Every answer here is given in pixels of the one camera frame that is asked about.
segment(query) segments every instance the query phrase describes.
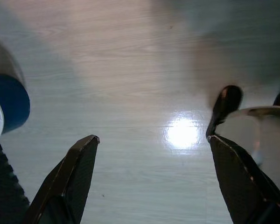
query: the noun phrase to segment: floor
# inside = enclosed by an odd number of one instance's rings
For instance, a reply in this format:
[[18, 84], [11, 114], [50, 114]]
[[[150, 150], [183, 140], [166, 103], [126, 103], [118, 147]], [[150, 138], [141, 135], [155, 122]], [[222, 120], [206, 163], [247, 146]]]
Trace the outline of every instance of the floor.
[[32, 201], [78, 139], [100, 137], [82, 223], [227, 224], [204, 133], [218, 91], [280, 90], [280, 1], [5, 0], [0, 40], [31, 99], [0, 142]]

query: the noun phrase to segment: wood-grain floor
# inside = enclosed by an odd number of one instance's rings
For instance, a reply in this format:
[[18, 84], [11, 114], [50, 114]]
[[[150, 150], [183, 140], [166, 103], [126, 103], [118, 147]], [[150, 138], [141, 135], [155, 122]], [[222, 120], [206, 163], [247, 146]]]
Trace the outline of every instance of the wood-grain floor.
[[280, 1], [5, 0], [0, 40], [31, 99], [26, 124], [0, 140], [30, 200], [95, 134], [82, 223], [231, 223], [204, 132], [226, 84], [244, 106], [272, 103]]

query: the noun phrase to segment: laminate floor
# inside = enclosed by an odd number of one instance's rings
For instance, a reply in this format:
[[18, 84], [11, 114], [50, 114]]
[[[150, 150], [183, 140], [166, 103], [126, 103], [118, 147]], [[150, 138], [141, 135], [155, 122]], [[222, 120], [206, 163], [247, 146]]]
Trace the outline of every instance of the laminate floor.
[[231, 223], [204, 133], [218, 91], [280, 90], [280, 1], [4, 0], [0, 40], [31, 99], [0, 140], [32, 200], [78, 139], [100, 137], [82, 223]]

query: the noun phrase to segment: blue container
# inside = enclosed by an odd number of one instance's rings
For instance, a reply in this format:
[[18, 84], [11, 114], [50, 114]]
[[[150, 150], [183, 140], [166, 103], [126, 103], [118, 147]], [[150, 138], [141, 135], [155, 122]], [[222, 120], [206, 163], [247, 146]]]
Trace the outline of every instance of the blue container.
[[30, 100], [24, 86], [17, 79], [2, 74], [0, 106], [4, 114], [3, 133], [23, 125], [30, 114]]

